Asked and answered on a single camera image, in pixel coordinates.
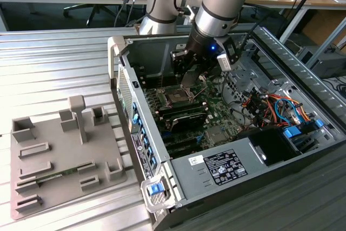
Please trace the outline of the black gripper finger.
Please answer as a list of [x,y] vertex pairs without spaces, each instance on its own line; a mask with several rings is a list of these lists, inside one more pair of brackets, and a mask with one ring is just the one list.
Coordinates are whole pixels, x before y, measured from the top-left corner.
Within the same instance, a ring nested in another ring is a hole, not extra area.
[[171,51],[170,64],[176,78],[182,78],[184,74],[192,67],[194,62],[194,53],[191,50]]

